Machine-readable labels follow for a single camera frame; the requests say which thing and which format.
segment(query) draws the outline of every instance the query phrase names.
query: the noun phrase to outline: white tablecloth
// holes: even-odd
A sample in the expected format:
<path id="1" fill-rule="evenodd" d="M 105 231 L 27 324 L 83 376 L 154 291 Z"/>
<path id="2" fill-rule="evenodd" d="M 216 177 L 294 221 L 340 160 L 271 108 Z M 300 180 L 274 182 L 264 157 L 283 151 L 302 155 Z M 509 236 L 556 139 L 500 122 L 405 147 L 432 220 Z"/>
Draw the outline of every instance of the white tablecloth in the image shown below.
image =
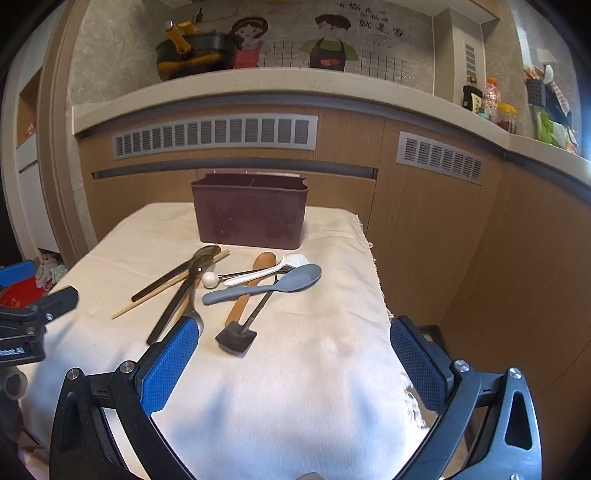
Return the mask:
<path id="1" fill-rule="evenodd" d="M 76 287 L 78 308 L 48 325 L 46 360 L 22 369 L 29 379 L 25 422 L 44 445 L 68 369 L 97 374 L 139 359 L 176 288 L 116 320 L 110 315 L 200 246 L 192 204 L 148 205 L 56 287 Z M 249 270 L 263 251 L 229 248 L 218 273 Z M 270 298 L 244 358 L 214 340 L 233 302 L 204 307 L 206 290 L 197 291 L 203 335 L 166 407 L 152 417 L 199 480 L 294 480 L 311 471 L 327 480 L 391 479 L 426 433 L 390 346 L 388 312 L 357 217 L 307 208 L 298 251 L 322 267 L 322 278 L 306 291 Z M 274 252 L 278 259 L 285 253 Z M 243 319 L 260 298 L 250 300 Z M 148 478 L 116 414 L 109 421 L 130 470 Z"/>

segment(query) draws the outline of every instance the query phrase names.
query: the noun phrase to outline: yellow pan handle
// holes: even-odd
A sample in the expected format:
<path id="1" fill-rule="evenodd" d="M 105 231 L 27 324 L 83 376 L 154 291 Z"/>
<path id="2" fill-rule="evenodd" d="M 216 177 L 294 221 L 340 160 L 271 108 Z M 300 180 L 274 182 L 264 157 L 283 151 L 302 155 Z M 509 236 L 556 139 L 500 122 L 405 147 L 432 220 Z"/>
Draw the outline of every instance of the yellow pan handle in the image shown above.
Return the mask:
<path id="1" fill-rule="evenodd" d="M 183 31 L 184 35 L 197 35 L 201 33 L 201 30 L 195 28 L 192 22 L 179 23 L 178 27 Z"/>
<path id="2" fill-rule="evenodd" d="M 164 33 L 172 40 L 179 55 L 186 55 L 191 51 L 191 45 L 183 38 L 183 32 L 180 31 L 174 22 L 168 20 L 164 24 Z"/>

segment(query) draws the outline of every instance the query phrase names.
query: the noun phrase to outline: countertop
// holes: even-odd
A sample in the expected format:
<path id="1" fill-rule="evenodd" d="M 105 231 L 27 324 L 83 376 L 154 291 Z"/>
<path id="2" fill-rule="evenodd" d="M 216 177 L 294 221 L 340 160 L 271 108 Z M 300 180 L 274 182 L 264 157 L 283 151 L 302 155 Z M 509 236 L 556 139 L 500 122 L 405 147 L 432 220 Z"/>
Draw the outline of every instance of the countertop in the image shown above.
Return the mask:
<path id="1" fill-rule="evenodd" d="M 537 140 L 512 135 L 459 105 L 396 83 L 351 73 L 313 69 L 240 69 L 151 85 L 103 103 L 73 107 L 78 134 L 109 120 L 188 99 L 241 93 L 308 93 L 361 100 L 418 113 L 486 139 L 508 152 L 548 165 L 591 187 L 591 162 Z"/>

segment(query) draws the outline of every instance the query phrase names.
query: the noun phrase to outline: green shirt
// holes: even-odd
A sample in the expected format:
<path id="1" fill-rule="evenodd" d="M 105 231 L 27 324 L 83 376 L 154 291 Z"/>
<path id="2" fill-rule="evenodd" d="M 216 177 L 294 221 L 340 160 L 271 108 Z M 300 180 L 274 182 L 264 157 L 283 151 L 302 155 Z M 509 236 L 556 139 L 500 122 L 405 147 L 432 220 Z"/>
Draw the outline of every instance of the green shirt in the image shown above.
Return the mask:
<path id="1" fill-rule="evenodd" d="M 310 53 L 314 46 L 320 41 L 319 38 L 316 40 L 308 40 L 306 43 L 303 43 L 300 47 L 301 51 L 305 51 L 306 53 Z M 340 51 L 341 44 L 345 48 L 345 58 L 349 61 L 359 61 L 359 57 L 357 56 L 357 52 L 355 49 L 345 42 L 341 42 L 339 40 L 322 40 L 320 43 L 320 48 L 330 51 Z"/>

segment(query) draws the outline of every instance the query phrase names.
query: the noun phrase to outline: blue gripper pad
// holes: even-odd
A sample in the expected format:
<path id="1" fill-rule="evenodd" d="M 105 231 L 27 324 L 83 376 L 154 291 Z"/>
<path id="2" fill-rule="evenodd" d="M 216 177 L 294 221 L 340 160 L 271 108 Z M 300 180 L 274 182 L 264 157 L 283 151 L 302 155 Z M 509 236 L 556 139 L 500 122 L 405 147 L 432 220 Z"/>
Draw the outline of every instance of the blue gripper pad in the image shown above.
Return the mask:
<path id="1" fill-rule="evenodd" d="M 0 267 L 0 286 L 9 287 L 20 281 L 35 276 L 35 264 L 30 260 L 16 263 L 9 267 Z"/>
<path id="2" fill-rule="evenodd" d="M 139 402 L 147 416 L 164 408 L 198 341 L 197 323 L 187 319 L 145 375 Z"/>
<path id="3" fill-rule="evenodd" d="M 442 365 L 437 365 L 440 358 L 434 359 L 432 355 L 447 358 L 445 353 L 436 351 L 439 346 L 428 342 L 407 317 L 397 318 L 392 323 L 390 343 L 425 407 L 441 414 L 445 408 L 447 393 L 453 384 L 453 374 L 449 370 L 451 362 L 444 366 L 444 361 L 442 368 Z"/>

